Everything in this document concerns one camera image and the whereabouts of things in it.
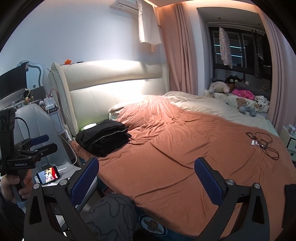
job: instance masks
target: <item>keyboard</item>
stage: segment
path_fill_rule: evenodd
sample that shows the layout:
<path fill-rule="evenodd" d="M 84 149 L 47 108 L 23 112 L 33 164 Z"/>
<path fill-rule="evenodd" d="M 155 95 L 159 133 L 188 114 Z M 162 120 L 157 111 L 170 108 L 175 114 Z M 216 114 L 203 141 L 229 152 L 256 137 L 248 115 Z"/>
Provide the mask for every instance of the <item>keyboard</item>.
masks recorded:
<path fill-rule="evenodd" d="M 12 102 L 15 101 L 15 98 L 18 98 L 18 97 L 20 98 L 19 100 L 21 100 L 23 98 L 24 93 L 25 93 L 25 89 L 21 89 L 19 91 L 16 91 L 16 92 L 10 94 L 9 96 L 6 96 L 5 98 L 0 100 L 0 106 L 6 104 L 8 102 L 11 102 L 11 104 L 12 104 Z"/>

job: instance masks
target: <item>white plush toy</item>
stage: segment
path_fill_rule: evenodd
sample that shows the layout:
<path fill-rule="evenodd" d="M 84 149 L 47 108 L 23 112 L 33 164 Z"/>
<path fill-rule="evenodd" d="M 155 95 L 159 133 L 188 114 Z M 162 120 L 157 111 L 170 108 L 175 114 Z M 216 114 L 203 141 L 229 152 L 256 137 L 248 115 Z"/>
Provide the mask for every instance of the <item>white plush toy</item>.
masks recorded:
<path fill-rule="evenodd" d="M 228 94 L 229 87 L 224 82 L 217 81 L 215 83 L 212 83 L 209 87 L 209 93 L 213 94 L 214 92 L 216 92 L 216 93 L 223 93 L 224 92 L 225 94 Z"/>

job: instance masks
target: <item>air conditioner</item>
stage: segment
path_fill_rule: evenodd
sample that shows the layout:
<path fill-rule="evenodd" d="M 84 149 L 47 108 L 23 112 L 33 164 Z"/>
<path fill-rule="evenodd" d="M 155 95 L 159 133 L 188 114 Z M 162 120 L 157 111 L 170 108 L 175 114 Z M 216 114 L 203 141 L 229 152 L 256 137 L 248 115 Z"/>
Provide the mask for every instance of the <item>air conditioner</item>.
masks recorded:
<path fill-rule="evenodd" d="M 136 0 L 116 0 L 110 7 L 117 8 L 132 14 L 138 14 L 138 5 Z"/>

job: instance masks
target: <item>white wall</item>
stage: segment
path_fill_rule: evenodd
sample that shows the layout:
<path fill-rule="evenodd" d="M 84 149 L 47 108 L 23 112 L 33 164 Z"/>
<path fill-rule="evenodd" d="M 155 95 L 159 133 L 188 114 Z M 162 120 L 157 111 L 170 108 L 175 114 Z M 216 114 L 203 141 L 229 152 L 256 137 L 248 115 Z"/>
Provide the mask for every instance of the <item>white wall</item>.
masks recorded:
<path fill-rule="evenodd" d="M 199 7 L 229 7 L 243 9 L 251 12 L 258 12 L 257 6 L 249 4 L 248 0 L 192 0 L 185 2 L 185 8 L 190 18 L 193 37 L 195 41 L 198 71 L 198 94 L 209 87 L 212 77 L 212 59 L 210 49 L 210 39 L 208 36 L 207 23 L 198 12 Z"/>
<path fill-rule="evenodd" d="M 17 27 L 0 52 L 0 75 L 22 60 L 53 62 L 123 59 L 166 62 L 163 45 L 152 53 L 139 42 L 138 16 L 110 8 L 114 0 L 45 0 Z"/>

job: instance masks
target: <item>computer monitor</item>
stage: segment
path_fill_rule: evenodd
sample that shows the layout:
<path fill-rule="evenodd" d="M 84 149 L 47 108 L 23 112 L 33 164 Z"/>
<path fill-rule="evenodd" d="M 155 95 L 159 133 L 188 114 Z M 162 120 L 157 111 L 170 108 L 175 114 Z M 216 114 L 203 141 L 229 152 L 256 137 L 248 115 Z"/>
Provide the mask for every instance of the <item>computer monitor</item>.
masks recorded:
<path fill-rule="evenodd" d="M 20 101 L 27 88 L 26 63 L 0 76 L 0 110 Z"/>

